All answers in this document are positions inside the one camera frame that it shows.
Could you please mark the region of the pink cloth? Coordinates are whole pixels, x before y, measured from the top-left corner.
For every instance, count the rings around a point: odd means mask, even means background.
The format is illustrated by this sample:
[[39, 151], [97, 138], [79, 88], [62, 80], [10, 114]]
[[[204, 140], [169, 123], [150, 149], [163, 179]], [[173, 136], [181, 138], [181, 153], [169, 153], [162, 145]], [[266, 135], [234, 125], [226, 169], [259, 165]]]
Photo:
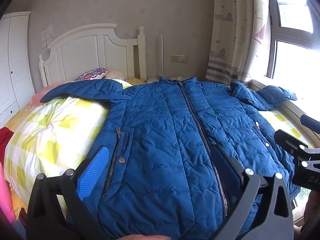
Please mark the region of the pink cloth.
[[3, 171], [2, 163], [0, 163], [0, 166], [1, 166], [1, 170], [0, 170], [1, 210], [3, 211], [8, 221], [10, 223], [13, 223], [15, 221], [15, 213], [12, 207], [11, 194], [10, 194], [7, 181], [4, 179], [4, 171]]

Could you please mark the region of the patterned cartoon curtain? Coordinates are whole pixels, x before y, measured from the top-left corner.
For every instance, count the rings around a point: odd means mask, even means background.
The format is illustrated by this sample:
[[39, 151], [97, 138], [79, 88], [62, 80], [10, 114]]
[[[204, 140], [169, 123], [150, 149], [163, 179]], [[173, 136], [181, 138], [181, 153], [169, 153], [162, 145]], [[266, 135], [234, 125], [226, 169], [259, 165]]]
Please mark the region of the patterned cartoon curtain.
[[266, 75], [270, 43], [269, 0], [214, 0], [206, 80], [229, 85]]

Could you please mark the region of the yellow white checkered bed quilt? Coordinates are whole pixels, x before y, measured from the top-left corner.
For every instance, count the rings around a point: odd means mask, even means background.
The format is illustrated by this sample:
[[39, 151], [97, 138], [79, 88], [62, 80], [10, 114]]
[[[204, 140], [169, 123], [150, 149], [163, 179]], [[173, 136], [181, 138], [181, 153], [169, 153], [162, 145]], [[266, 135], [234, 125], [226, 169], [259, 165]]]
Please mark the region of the yellow white checkered bed quilt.
[[5, 175], [18, 195], [29, 200], [39, 173], [61, 175], [89, 157], [109, 111], [99, 102], [63, 96], [30, 112], [5, 149]]

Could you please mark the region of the window with dark frame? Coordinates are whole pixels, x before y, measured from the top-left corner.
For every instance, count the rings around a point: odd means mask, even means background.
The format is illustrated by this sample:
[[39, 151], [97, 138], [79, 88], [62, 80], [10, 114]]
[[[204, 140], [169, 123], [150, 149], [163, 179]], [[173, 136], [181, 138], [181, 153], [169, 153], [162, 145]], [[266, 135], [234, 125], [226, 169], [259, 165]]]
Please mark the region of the window with dark frame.
[[319, 1], [269, 0], [271, 48], [266, 76], [287, 70], [319, 80]]

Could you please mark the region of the white wooden headboard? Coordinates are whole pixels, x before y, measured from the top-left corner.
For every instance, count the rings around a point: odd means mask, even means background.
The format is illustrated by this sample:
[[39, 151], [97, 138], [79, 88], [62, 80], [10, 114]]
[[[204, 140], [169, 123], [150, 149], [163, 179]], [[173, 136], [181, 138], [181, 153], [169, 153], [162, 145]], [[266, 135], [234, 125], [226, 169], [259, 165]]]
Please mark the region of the white wooden headboard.
[[126, 79], [147, 80], [144, 27], [133, 39], [119, 38], [116, 24], [97, 23], [72, 29], [51, 42], [47, 60], [39, 58], [44, 87], [73, 81], [81, 74], [106, 68], [124, 73]]

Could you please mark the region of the wall switch papers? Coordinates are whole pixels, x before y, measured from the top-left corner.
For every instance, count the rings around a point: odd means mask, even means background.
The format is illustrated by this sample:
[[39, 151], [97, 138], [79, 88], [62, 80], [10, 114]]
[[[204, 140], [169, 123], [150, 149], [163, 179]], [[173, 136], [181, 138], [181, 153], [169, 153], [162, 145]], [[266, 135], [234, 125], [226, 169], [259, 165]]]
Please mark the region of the wall switch papers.
[[48, 47], [53, 41], [53, 25], [49, 25], [41, 31], [41, 49]]

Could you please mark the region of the peach checkered pillow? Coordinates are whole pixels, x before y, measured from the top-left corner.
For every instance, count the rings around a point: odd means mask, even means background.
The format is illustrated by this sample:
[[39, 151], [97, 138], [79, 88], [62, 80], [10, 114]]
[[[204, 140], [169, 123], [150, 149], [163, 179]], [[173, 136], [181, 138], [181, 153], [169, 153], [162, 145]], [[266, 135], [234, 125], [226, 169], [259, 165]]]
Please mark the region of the peach checkered pillow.
[[125, 80], [125, 74], [123, 72], [117, 70], [108, 70], [106, 75], [104, 76], [105, 79], [119, 79]]

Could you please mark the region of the blue quilted puffer jacket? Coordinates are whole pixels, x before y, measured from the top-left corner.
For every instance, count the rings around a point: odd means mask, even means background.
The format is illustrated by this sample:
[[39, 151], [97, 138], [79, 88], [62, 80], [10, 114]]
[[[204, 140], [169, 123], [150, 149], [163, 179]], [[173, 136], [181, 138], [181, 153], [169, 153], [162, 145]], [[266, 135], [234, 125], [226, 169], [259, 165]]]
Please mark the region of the blue quilted puffer jacket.
[[296, 99], [280, 87], [252, 91], [240, 82], [191, 78], [123, 88], [101, 79], [57, 86], [41, 102], [63, 96], [110, 108], [88, 153], [105, 146], [109, 155], [83, 200], [107, 239], [212, 236], [239, 191], [231, 169], [212, 155], [215, 146], [256, 174], [280, 173], [290, 198], [300, 192], [292, 182], [293, 158], [275, 143], [274, 129], [261, 114]]

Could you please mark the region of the white wardrobe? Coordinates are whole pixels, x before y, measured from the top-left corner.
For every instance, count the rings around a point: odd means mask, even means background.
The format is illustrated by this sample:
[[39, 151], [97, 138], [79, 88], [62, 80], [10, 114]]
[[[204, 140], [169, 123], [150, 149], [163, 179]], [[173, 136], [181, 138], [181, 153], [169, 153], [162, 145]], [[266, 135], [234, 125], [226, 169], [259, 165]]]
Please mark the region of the white wardrobe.
[[1, 18], [1, 127], [35, 95], [28, 59], [29, 15], [29, 11], [23, 11]]

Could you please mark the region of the colourful patterned pillow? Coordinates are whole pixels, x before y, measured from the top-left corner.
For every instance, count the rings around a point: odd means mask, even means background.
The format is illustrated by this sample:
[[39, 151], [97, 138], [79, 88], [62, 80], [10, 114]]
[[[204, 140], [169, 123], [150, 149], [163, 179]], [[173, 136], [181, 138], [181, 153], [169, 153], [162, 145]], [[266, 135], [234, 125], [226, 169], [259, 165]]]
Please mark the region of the colourful patterned pillow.
[[107, 75], [106, 68], [97, 68], [94, 70], [89, 70], [84, 74], [81, 74], [74, 81], [77, 82], [77, 81], [86, 81], [86, 80], [99, 80], [99, 79], [103, 79], [106, 75]]

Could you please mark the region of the red cloth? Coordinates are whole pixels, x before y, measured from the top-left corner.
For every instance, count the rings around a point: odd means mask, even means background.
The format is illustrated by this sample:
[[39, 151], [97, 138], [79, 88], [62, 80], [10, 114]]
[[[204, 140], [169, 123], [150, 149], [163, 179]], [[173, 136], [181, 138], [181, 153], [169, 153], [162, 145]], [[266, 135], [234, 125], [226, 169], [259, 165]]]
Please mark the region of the red cloth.
[[13, 136], [13, 131], [8, 129], [7, 127], [2, 127], [0, 129], [0, 161], [1, 164], [4, 163], [4, 155], [5, 155], [5, 148], [9, 143], [11, 137]]

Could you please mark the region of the white bedside table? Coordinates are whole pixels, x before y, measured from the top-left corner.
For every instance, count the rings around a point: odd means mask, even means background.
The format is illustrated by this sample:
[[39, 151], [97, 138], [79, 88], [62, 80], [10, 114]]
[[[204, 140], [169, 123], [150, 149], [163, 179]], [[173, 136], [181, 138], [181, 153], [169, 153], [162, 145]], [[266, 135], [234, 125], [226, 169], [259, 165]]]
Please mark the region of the white bedside table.
[[170, 76], [170, 77], [158, 76], [158, 77], [148, 78], [146, 83], [158, 82], [161, 78], [171, 80], [171, 81], [183, 81], [183, 80], [189, 79], [189, 77], [187, 76]]

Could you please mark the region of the wall power socket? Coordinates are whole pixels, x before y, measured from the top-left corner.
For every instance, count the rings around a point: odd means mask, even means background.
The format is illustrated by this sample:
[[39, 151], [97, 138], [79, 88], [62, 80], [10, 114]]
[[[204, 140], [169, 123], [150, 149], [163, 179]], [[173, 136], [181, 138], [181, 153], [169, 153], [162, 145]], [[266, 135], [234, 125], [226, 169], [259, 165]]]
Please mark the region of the wall power socket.
[[187, 55], [171, 54], [172, 63], [187, 63]]

